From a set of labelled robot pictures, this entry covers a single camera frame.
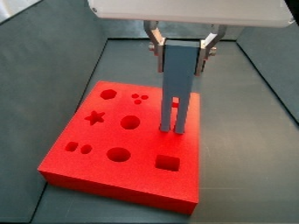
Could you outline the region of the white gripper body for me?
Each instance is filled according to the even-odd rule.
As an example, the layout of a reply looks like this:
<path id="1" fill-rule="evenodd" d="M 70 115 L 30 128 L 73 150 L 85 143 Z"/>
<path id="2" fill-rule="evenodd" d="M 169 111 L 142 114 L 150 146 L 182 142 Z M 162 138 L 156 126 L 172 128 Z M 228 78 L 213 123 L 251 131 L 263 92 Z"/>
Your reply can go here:
<path id="1" fill-rule="evenodd" d="M 100 18 L 287 27 L 293 21 L 285 0 L 88 0 Z"/>

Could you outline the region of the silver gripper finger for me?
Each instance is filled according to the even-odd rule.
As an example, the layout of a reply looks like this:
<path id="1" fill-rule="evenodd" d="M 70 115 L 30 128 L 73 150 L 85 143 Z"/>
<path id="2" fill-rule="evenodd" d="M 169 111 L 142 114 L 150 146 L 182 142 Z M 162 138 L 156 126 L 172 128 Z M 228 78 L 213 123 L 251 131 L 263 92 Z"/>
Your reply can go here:
<path id="1" fill-rule="evenodd" d="M 144 32 L 149 38 L 149 50 L 153 52 L 153 55 L 157 57 L 157 72 L 164 71 L 164 41 L 158 28 L 157 21 L 144 21 Z"/>
<path id="2" fill-rule="evenodd" d="M 213 24 L 210 26 L 210 32 L 205 39 L 200 40 L 200 51 L 196 65 L 194 75 L 200 76 L 205 61 L 210 55 L 210 50 L 219 43 L 220 39 L 224 37 L 227 31 L 227 26 L 224 24 Z"/>

